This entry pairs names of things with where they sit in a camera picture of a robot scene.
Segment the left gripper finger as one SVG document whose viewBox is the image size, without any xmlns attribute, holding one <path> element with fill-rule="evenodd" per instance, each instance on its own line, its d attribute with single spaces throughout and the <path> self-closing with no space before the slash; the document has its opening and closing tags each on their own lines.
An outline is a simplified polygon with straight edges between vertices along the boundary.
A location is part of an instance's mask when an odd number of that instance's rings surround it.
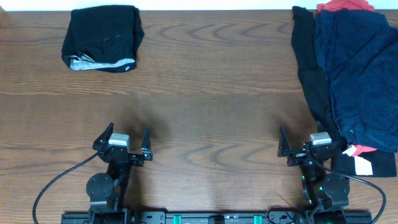
<svg viewBox="0 0 398 224">
<path fill-rule="evenodd" d="M 110 123 L 108 127 L 94 140 L 93 146 L 105 146 L 109 142 L 113 134 L 114 123 Z"/>
<path fill-rule="evenodd" d="M 152 148 L 151 148 L 151 145 L 150 145 L 149 127 L 148 126 L 146 126 L 146 128 L 144 130 L 141 151 L 142 151 L 144 156 L 151 156 L 152 155 Z"/>
</svg>

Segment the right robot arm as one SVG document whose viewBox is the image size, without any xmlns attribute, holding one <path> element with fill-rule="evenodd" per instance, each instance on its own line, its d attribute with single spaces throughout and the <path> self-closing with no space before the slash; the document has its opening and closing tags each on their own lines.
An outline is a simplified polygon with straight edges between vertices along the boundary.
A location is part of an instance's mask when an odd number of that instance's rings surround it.
<svg viewBox="0 0 398 224">
<path fill-rule="evenodd" d="M 292 149 L 286 132 L 279 129 L 278 157 L 285 157 L 289 167 L 298 166 L 302 173 L 304 199 L 311 212 L 341 210 L 349 204 L 349 179 L 327 171 L 323 163 L 332 157 L 335 143 L 327 132 L 310 135 L 299 149 Z"/>
</svg>

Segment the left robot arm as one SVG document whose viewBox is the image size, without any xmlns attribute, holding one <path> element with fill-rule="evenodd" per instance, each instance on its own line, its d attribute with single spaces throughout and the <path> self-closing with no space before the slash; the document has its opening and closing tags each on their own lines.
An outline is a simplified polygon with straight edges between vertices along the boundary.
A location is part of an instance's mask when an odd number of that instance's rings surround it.
<svg viewBox="0 0 398 224">
<path fill-rule="evenodd" d="M 90 198 L 90 209 L 94 211 L 119 210 L 124 199 L 132 167 L 142 167 L 146 161 L 153 160 L 149 140 L 149 128 L 144 130 L 141 153 L 130 152 L 130 137 L 127 134 L 114 132 L 114 124 L 97 137 L 93 149 L 98 157 L 108 164 L 105 173 L 93 175 L 86 185 Z"/>
</svg>

